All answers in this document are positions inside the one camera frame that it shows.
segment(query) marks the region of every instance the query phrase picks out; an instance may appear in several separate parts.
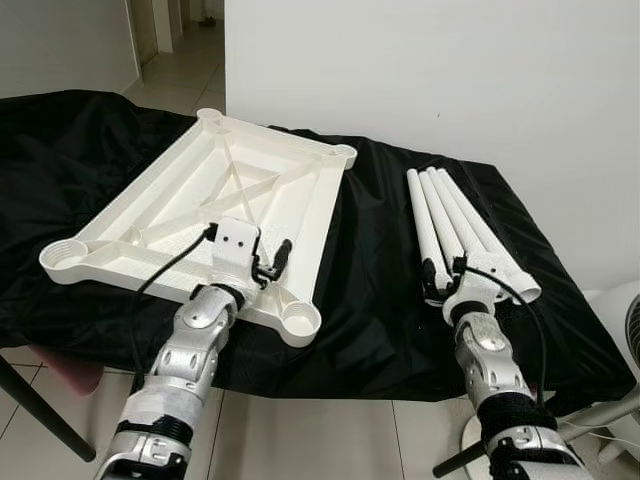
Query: black cloth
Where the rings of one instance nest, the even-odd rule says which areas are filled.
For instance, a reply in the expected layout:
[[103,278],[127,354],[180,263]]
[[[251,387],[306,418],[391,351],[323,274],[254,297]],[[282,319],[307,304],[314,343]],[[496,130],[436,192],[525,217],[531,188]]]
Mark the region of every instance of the black cloth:
[[[127,324],[134,321],[151,364],[171,333],[176,304],[146,296],[129,318],[131,292],[92,281],[57,285],[38,254],[75,235],[194,121],[110,93],[0,101],[0,346],[33,343],[131,369]],[[615,344],[495,167],[362,137],[292,133],[358,150],[343,176],[318,274],[322,327],[309,347],[296,349],[268,328],[237,322],[217,386],[267,397],[438,401],[464,393],[451,329],[421,299],[405,171],[433,165],[447,168],[542,286],[533,308],[547,336],[547,389],[573,408],[631,389]],[[506,302],[497,310],[525,377],[536,379],[531,319]]]

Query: pink object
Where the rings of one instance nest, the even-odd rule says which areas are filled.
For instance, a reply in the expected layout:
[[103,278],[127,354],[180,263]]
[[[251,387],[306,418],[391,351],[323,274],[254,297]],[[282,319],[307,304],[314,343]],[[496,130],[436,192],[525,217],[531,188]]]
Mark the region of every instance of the pink object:
[[104,373],[102,365],[65,357],[35,345],[29,348],[79,396],[91,395],[100,385]]

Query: black wire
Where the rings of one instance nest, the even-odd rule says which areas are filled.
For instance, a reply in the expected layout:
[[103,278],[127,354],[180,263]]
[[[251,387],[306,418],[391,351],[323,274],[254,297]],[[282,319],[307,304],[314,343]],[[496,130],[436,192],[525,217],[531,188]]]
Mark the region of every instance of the black wire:
[[127,317],[130,318],[129,340],[131,342],[131,354],[133,356],[133,364],[135,368],[135,375],[133,377],[133,385],[131,387],[131,393],[140,390],[140,388],[142,388],[142,385],[144,383],[144,368],[142,366],[142,360],[140,359],[140,351],[138,350],[138,344],[136,342],[136,336],[135,336],[135,317],[133,315],[135,307],[140,301],[140,299],[142,298],[142,295],[144,294],[145,290],[149,288],[149,286],[153,282],[155,282],[163,273],[165,273],[167,270],[173,267],[176,263],[178,263],[184,257],[189,255],[191,252],[193,252],[198,247],[198,245],[200,245],[202,241],[206,238],[208,233],[209,233],[208,230],[205,230],[204,232],[202,232],[200,236],[191,245],[189,245],[182,252],[180,252],[178,255],[176,255],[171,260],[169,260],[162,267],[160,267],[158,271],[156,271],[156,273],[154,273],[149,278],[147,278],[144,281],[144,283],[140,285],[140,288],[136,290],[135,295],[133,296],[133,298],[131,299],[131,302],[129,303],[129,308],[127,309]]
[[542,330],[542,324],[540,323],[540,319],[536,315],[536,312],[533,311],[533,308],[529,306],[527,302],[524,301],[522,296],[516,292],[513,288],[507,285],[505,282],[500,280],[499,278],[494,277],[490,273],[484,272],[482,270],[478,270],[477,268],[467,267],[465,265],[464,269],[467,272],[475,273],[476,275],[480,275],[486,279],[491,280],[493,283],[502,287],[509,295],[514,297],[521,305],[523,305],[527,309],[527,313],[533,320],[533,323],[538,330],[538,336],[540,337],[540,376],[538,377],[538,392],[537,392],[537,402],[538,405],[544,406],[544,384],[547,376],[547,341],[544,336],[544,331]]

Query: white pvc pipe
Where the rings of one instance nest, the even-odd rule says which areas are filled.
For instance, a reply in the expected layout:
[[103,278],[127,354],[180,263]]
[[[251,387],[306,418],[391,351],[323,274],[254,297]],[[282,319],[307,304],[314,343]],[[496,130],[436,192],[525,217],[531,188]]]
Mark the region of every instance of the white pvc pipe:
[[442,206],[447,212],[449,220],[451,220],[451,224],[453,225],[465,252],[467,254],[472,252],[485,252],[482,242],[473,231],[473,228],[467,221],[467,217],[464,216],[464,213],[460,210],[460,207],[451,196],[451,193],[449,193],[449,189],[444,185],[444,182],[438,175],[436,169],[433,167],[427,168],[427,175],[429,175],[429,178],[438,193],[438,197],[440,197]]
[[447,274],[447,267],[444,264],[444,258],[440,251],[438,237],[429,214],[427,200],[425,199],[418,178],[418,172],[415,169],[407,171],[407,182],[409,183],[409,195],[411,196],[411,206],[413,207],[413,218],[416,223],[416,231],[418,232],[418,244],[420,245],[420,256],[422,261],[431,259],[435,267],[435,285],[436,289],[444,293],[451,282],[451,277]]
[[431,178],[426,172],[420,172],[418,174],[418,178],[420,179],[422,191],[424,192],[427,205],[429,206],[429,213],[431,214],[433,225],[435,226],[436,233],[438,234],[438,240],[442,247],[442,252],[444,253],[444,259],[449,267],[449,272],[453,272],[453,260],[458,257],[463,257],[464,250],[453,225],[451,225],[447,212],[442,206],[442,202],[440,202],[440,197],[438,197],[438,193],[431,182]]
[[538,298],[542,289],[534,278],[520,268],[500,239],[493,233],[493,230],[489,228],[469,199],[453,181],[449,173],[444,169],[439,169],[437,173],[442,184],[445,185],[451,197],[457,203],[460,211],[466,217],[484,248],[490,253],[500,255],[503,273],[509,279],[509,283],[513,289],[518,292],[527,303]]

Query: white 3d-printed tray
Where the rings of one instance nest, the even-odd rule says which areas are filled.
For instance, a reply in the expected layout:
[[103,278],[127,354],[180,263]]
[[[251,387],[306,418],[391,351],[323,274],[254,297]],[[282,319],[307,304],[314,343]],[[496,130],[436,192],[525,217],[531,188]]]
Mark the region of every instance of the white 3d-printed tray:
[[[326,145],[211,109],[75,237],[54,242],[40,263],[60,284],[97,280],[137,290],[222,216],[262,231],[258,253],[271,263],[293,242],[277,283],[239,317],[277,330],[289,345],[309,344],[321,318],[313,291],[338,187],[356,150]],[[211,273],[203,242],[146,291],[184,303]]]

